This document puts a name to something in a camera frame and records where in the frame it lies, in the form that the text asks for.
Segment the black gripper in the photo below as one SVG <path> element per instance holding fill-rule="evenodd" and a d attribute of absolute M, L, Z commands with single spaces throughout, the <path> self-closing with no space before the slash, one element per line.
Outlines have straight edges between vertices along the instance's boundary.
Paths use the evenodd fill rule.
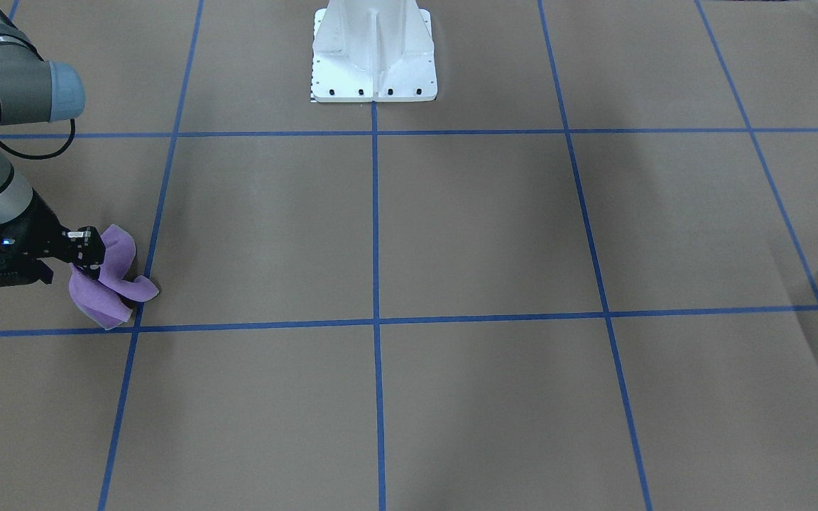
<path fill-rule="evenodd" d="M 82 272 L 100 271 L 105 259 L 105 245 L 95 227 L 83 226 L 74 231 L 66 229 L 36 192 L 27 213 L 27 256 L 55 258 L 74 265 Z"/>

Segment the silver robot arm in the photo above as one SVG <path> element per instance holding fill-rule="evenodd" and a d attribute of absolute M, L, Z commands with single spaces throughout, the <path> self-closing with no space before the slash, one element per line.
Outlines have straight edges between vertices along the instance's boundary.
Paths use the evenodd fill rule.
<path fill-rule="evenodd" d="M 0 140 L 0 275 L 29 280 L 48 274 L 44 258 L 55 258 L 88 274 L 104 262 L 103 241 L 94 227 L 62 226 L 14 158 L 58 158 L 75 139 L 75 121 L 84 111 L 84 85 L 64 62 L 45 60 L 26 33 L 0 9 L 0 126 L 67 121 L 70 132 L 61 148 L 23 154 Z"/>

